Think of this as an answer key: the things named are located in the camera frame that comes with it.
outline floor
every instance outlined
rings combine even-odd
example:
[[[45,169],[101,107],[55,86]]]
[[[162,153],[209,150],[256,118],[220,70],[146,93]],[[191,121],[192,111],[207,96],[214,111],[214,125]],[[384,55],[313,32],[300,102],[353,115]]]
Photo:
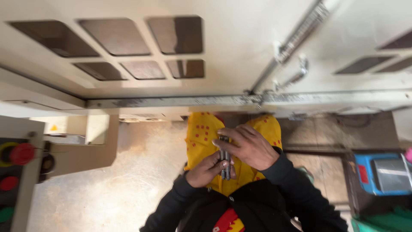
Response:
[[[279,123],[284,147],[398,147],[389,113]],[[118,154],[111,167],[36,185],[28,231],[137,231],[144,224],[187,159],[186,123],[122,123],[119,130]],[[289,154],[289,159],[312,173],[314,185],[331,203],[345,208],[348,196],[339,158]],[[342,216],[350,218],[346,209]]]

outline yellow cloth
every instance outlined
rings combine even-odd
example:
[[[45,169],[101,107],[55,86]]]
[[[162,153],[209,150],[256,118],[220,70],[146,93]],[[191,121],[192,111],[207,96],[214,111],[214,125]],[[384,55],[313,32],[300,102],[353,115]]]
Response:
[[[275,117],[267,114],[251,120],[247,124],[261,133],[272,146],[282,148],[281,127]],[[187,166],[185,170],[190,170],[205,157],[219,150],[212,144],[212,140],[219,137],[217,130],[223,127],[225,127],[223,122],[211,113],[201,112],[190,115],[185,140],[187,145]],[[227,181],[222,180],[222,177],[218,175],[207,186],[225,196],[229,196],[250,182],[265,178],[262,173],[240,161],[236,156],[232,155],[232,158],[237,178]]]

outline green button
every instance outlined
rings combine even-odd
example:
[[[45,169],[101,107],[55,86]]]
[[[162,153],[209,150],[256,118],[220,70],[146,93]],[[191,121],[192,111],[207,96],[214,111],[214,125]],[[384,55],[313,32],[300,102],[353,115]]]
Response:
[[[0,223],[6,222],[13,217],[14,208],[4,207],[0,210]]]

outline metal pin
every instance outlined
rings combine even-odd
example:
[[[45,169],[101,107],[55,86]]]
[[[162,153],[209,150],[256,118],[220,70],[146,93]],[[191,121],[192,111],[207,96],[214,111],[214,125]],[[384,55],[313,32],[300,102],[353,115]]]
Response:
[[[224,136],[224,135],[220,135],[219,136],[219,140],[225,141],[225,142],[229,142],[229,137]],[[220,160],[228,160],[229,161],[229,172],[227,171],[228,167],[225,168],[225,170],[222,170],[222,180],[227,179],[230,180],[230,155],[228,152],[223,151],[222,149],[219,150],[220,153]]]
[[[225,168],[226,180],[230,180],[230,154],[229,152],[225,152],[225,159],[229,162],[229,165]]]

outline yellow ring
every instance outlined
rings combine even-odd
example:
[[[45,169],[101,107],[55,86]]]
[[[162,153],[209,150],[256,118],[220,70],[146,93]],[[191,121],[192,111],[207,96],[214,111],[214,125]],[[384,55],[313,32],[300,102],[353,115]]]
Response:
[[[1,152],[7,148],[7,147],[11,147],[11,146],[17,146],[19,145],[19,143],[17,142],[5,142],[0,146],[0,154]],[[6,167],[10,167],[13,166],[13,163],[5,163],[0,159],[0,167],[6,168]]]

